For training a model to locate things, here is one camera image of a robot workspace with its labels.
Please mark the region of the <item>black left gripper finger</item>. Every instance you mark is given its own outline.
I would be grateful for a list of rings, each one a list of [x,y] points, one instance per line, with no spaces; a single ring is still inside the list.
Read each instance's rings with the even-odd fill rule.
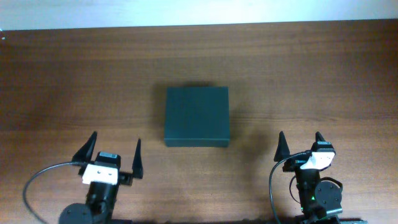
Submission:
[[[144,176],[144,169],[141,158],[141,139],[138,139],[136,150],[134,153],[134,160],[132,163],[132,176],[134,179],[142,179]]]
[[[72,162],[90,162],[95,148],[96,139],[97,132],[94,131],[87,142],[74,154]]]

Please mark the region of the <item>black box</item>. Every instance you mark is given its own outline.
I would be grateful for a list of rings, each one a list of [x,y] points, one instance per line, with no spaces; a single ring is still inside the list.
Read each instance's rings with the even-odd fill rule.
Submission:
[[[168,87],[164,141],[168,147],[228,147],[228,87]]]

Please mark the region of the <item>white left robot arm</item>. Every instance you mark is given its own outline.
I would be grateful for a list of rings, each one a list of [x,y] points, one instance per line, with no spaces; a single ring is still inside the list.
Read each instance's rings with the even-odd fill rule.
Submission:
[[[73,203],[64,208],[58,222],[131,224],[132,220],[114,219],[113,212],[119,187],[130,187],[134,179],[142,179],[144,176],[141,140],[137,141],[132,171],[124,172],[118,154],[100,151],[95,160],[91,159],[96,139],[95,131],[72,157],[72,162],[80,167],[78,175],[81,176],[82,183],[89,185],[85,203]]]

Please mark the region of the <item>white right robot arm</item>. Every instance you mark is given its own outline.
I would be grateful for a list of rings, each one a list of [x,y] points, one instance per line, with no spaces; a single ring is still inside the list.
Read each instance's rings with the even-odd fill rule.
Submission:
[[[315,142],[306,151],[290,153],[285,134],[279,133],[278,145],[274,156],[275,165],[269,174],[269,199],[274,218],[280,223],[272,194],[272,178],[279,166],[283,172],[293,172],[289,184],[296,182],[297,203],[302,214],[294,217],[294,223],[300,224],[344,224],[367,223],[360,218],[340,219],[343,213],[343,184],[332,177],[321,177],[320,172],[329,168],[336,156],[331,142],[326,141],[320,132],[315,133]]]

